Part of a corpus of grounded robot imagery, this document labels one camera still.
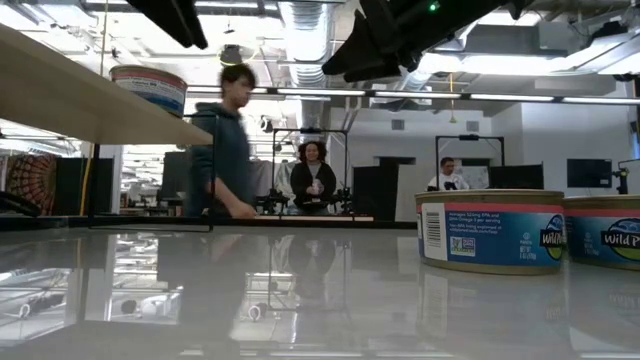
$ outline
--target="hand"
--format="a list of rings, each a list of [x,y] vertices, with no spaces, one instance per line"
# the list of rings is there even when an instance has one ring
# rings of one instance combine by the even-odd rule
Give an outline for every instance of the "hand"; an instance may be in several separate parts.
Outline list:
[[[234,219],[255,219],[256,215],[258,215],[253,206],[240,200],[227,210],[229,210],[229,214]]]

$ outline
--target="white shirt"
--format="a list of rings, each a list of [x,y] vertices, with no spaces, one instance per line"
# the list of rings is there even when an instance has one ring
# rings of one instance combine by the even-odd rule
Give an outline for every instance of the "white shirt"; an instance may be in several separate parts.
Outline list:
[[[464,178],[458,174],[451,174],[451,175],[445,175],[445,174],[440,174],[440,186],[438,186],[438,189],[440,189],[440,191],[445,191],[446,187],[444,186],[445,183],[453,183],[456,186],[456,189],[458,190],[468,190],[469,189],[469,184],[467,184],[466,181],[464,181]],[[433,179],[431,179],[431,181],[429,181],[429,185],[428,186],[433,186],[436,187],[436,177],[434,176]]]

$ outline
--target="green light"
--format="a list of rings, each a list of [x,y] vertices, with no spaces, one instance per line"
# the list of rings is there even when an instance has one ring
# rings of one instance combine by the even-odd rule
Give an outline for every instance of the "green light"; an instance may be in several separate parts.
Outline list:
[[[431,3],[431,5],[429,5],[429,11],[430,12],[435,12],[440,8],[440,3],[437,1],[434,1]]]

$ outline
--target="woman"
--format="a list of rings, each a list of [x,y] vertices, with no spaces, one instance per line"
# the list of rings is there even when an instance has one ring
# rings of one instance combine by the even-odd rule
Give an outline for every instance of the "woman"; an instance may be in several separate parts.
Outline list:
[[[309,141],[298,147],[300,163],[291,171],[293,203],[302,214],[326,214],[327,203],[336,191],[336,175],[324,160],[327,147],[319,141]]]

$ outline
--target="can label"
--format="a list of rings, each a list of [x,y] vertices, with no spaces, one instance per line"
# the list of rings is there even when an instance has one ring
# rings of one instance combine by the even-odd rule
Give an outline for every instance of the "can label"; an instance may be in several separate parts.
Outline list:
[[[422,204],[424,256],[482,265],[559,266],[562,207],[483,203]]]
[[[119,86],[154,103],[168,112],[182,116],[186,97],[186,86],[152,74],[115,74],[113,81]]]
[[[640,264],[640,210],[570,210],[567,235],[572,257]]]

